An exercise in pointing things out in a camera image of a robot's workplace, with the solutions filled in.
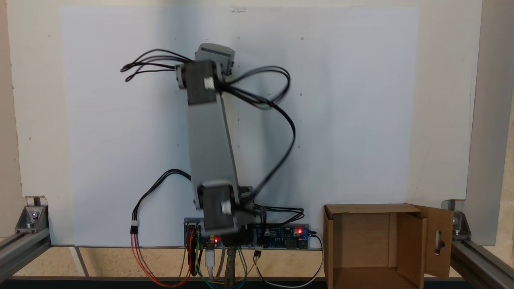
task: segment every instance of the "orange wire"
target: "orange wire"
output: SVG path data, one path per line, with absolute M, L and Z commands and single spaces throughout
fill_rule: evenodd
M 135 248 L 135 251 L 136 251 L 136 253 L 137 253 L 137 259 L 136 259 L 136 260 L 138 261 L 138 264 L 139 264 L 139 266 L 141 267 L 141 269 L 143 269 L 143 271 L 145 272 L 145 274 L 146 274 L 146 275 L 147 275 L 147 276 L 148 276 L 152 281 L 154 281 L 155 283 L 157 283 L 157 284 L 159 284 L 159 285 L 161 285 L 161 286 L 163 286 L 163 287 L 174 288 L 174 287 L 178 287 L 178 286 L 183 285 L 183 284 L 184 284 L 184 283 L 189 279 L 189 275 L 187 275 L 187 276 L 186 276 L 186 278 L 185 278 L 181 283 L 179 283 L 179 284 L 177 284 L 177 285 L 168 285 L 168 284 L 164 284 L 164 283 L 160 282 L 160 281 L 159 281 L 159 279 L 157 279 L 157 277 L 155 277 L 155 276 L 151 273 L 151 271 L 150 271 L 150 269 L 148 268 L 148 266 L 146 266 L 146 269 L 144 268 L 143 263 L 144 263 L 145 265 L 146 265 L 146 263 L 145 263 L 144 259 L 142 258 L 142 257 L 143 257 L 143 255 L 141 254 L 141 251 L 140 251 L 140 248 L 139 248 L 139 242 L 138 242 L 138 240 L 137 240 L 137 239 L 138 239 L 138 238 L 137 238 L 136 236 L 134 236 L 134 243 L 135 243 L 135 247 L 136 247 L 136 248 Z
M 191 248 L 191 240 L 193 238 L 191 238 L 191 235 L 189 235 L 188 239 L 189 239 L 188 245 L 189 245 L 189 248 Z M 143 255 L 141 253 L 141 249 L 139 247 L 139 238 L 138 238 L 137 235 L 131 235 L 131 248 L 132 248 L 132 254 L 134 255 L 134 258 L 136 259 L 136 262 L 138 263 L 139 267 L 141 267 L 143 272 L 153 282 L 155 282 L 155 283 L 157 283 L 157 284 L 159 284 L 159 285 L 161 285 L 163 287 L 175 288 L 175 287 L 179 287 L 179 286 L 185 284 L 189 280 L 189 277 L 191 276 L 191 270 L 188 270 L 188 273 L 186 274 L 184 279 L 180 283 L 178 283 L 176 285 L 168 285 L 168 284 L 162 283 L 161 281 L 159 281 L 159 279 L 157 279 L 157 277 L 155 277 L 155 275 L 152 273 L 152 271 L 150 270 L 150 268 L 148 267 L 148 265 L 144 261 Z M 183 267 L 183 264 L 184 264 L 185 255 L 186 255 L 186 252 L 184 251 L 184 256 L 182 258 L 182 267 Z M 179 278 L 180 278 L 181 274 L 182 274 L 182 268 L 180 269 Z

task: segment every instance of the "cardboard box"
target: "cardboard box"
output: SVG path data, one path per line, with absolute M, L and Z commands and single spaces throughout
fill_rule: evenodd
M 453 211 L 409 204 L 325 205 L 328 289 L 423 288 L 449 278 Z

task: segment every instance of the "box handle hole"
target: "box handle hole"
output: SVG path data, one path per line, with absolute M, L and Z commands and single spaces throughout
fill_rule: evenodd
M 444 248 L 446 246 L 445 242 L 443 241 L 443 234 L 441 233 L 441 231 L 436 231 L 435 232 L 435 254 L 436 255 L 440 255 L 441 254 L 441 249 Z

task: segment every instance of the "white board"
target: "white board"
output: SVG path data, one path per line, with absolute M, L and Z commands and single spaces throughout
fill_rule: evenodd
M 162 0 L 7 2 L 22 194 L 45 197 L 51 212 L 52 243 L 73 245 L 76 224 L 64 89 L 62 8 L 70 5 L 144 8 L 164 4 Z M 437 207 L 442 200 L 466 198 L 482 0 L 451 3 L 434 0 L 196 0 L 193 3 L 173 0 L 166 3 L 199 7 L 237 5 L 248 9 L 255 6 L 418 8 L 408 202 Z M 84 206 L 94 203 L 88 200 Z M 321 210 L 314 205 L 307 209 Z
M 236 75 L 289 70 L 281 107 L 298 140 L 257 203 L 303 207 L 301 222 L 321 230 L 324 204 L 407 200 L 417 8 L 70 7 L 62 17 L 76 245 L 127 246 L 141 195 L 165 170 L 189 170 L 174 74 L 125 83 L 119 72 L 152 48 L 193 57 L 218 43 L 236 51 Z M 241 88 L 268 95 L 283 84 L 273 75 Z M 240 185 L 255 186 L 292 133 L 280 114 L 225 99 Z M 201 216 L 189 182 L 170 179 L 140 209 L 143 246 L 181 246 L 183 218 Z

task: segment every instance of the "circuit board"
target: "circuit board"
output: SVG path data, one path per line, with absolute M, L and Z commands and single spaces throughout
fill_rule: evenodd
M 203 223 L 203 218 L 184 218 L 184 246 L 187 247 L 188 227 L 197 228 Z M 288 224 L 286 226 L 267 228 L 264 237 L 260 228 L 253 230 L 253 242 L 242 245 L 243 249 L 253 249 L 259 238 L 260 244 L 270 249 L 287 250 L 307 250 L 309 249 L 309 226 L 306 224 Z M 225 248 L 223 237 L 215 235 L 204 235 L 200 229 L 200 246 L 206 247 L 207 244 L 214 245 L 215 248 Z

